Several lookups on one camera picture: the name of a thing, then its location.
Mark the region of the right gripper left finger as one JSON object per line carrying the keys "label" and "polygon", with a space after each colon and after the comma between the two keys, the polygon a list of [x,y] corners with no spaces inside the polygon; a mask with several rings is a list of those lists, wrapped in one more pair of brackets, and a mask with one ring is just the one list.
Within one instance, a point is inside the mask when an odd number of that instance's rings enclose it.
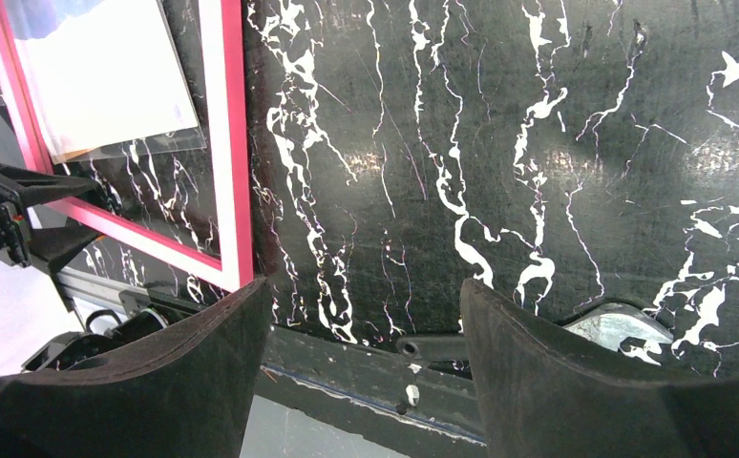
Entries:
{"label": "right gripper left finger", "polygon": [[271,318],[258,278],[66,370],[0,377],[0,457],[236,457]]}

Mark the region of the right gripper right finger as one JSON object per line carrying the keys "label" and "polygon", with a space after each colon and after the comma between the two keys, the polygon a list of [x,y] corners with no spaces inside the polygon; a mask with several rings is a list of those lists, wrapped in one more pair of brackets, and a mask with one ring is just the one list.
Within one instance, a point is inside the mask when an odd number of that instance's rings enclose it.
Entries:
{"label": "right gripper right finger", "polygon": [[460,308],[490,456],[739,457],[739,376],[627,358],[474,279]]}

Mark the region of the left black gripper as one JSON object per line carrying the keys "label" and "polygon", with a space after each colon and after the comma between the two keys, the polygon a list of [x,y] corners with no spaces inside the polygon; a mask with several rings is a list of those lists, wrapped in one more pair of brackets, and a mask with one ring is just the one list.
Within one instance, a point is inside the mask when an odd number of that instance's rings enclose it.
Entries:
{"label": "left black gripper", "polygon": [[0,254],[10,266],[55,275],[103,234],[85,225],[33,229],[23,211],[80,197],[98,184],[90,178],[47,175],[0,163]]}

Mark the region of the landscape photo print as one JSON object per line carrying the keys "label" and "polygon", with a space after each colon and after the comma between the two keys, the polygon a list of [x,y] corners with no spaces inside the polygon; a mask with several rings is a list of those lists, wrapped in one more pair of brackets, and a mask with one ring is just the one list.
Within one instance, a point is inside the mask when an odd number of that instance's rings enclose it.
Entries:
{"label": "landscape photo print", "polygon": [[159,1],[7,1],[5,12],[55,163],[205,139]]}

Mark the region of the pink photo frame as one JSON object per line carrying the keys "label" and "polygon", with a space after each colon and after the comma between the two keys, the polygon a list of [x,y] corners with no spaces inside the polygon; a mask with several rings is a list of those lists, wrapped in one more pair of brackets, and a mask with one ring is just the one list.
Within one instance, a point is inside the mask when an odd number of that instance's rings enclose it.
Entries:
{"label": "pink photo frame", "polygon": [[[62,198],[48,206],[111,239],[233,292],[255,278],[242,4],[201,1],[199,15],[220,257],[207,256],[78,198]],[[35,172],[49,173],[53,166],[43,147],[10,31],[10,21],[0,1],[0,89],[26,166]]]}

